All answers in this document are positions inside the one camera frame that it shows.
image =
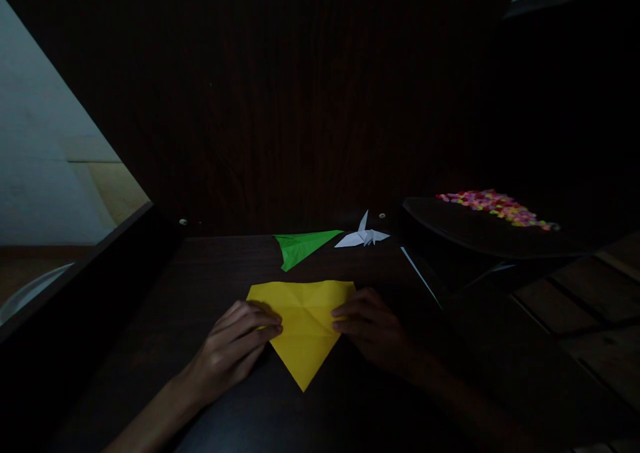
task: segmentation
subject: green origami paper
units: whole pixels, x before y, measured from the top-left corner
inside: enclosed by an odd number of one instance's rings
[[[342,233],[342,230],[331,230],[328,232],[301,233],[294,235],[273,235],[282,250],[282,269],[291,270],[294,266],[307,258],[311,253],[323,246],[334,236]]]

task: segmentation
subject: yellow origami paper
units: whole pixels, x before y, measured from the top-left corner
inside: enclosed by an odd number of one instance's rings
[[[260,302],[282,317],[282,334],[271,340],[304,392],[340,334],[331,324],[331,310],[355,292],[353,282],[271,282],[253,285],[247,300]]]

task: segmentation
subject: table surface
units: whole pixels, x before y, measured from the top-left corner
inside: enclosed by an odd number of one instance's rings
[[[449,329],[391,237],[375,246],[333,248],[338,236],[289,272],[272,236],[190,238],[65,419],[52,450],[103,447],[178,373],[219,318],[252,284],[352,280],[373,286],[405,328],[456,368],[465,347]],[[423,272],[431,282],[428,272]],[[432,288],[439,290],[435,279]],[[305,393],[268,346],[246,381],[205,409],[175,439],[180,451],[324,451],[402,446],[468,448],[428,398],[367,364],[341,337]]]

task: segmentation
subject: white wall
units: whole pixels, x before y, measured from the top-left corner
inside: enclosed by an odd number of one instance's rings
[[[66,161],[65,137],[103,140],[0,0],[0,245],[93,244],[113,228]]]

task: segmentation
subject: white origami crane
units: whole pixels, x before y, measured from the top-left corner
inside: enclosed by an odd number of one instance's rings
[[[357,232],[349,233],[342,240],[338,242],[335,248],[343,248],[344,246],[356,246],[359,244],[364,244],[363,246],[367,246],[369,243],[377,241],[382,241],[385,238],[389,238],[388,234],[380,233],[376,230],[365,230],[367,226],[367,217],[369,216],[369,210],[365,213],[365,216],[362,217],[360,221],[360,227]]]

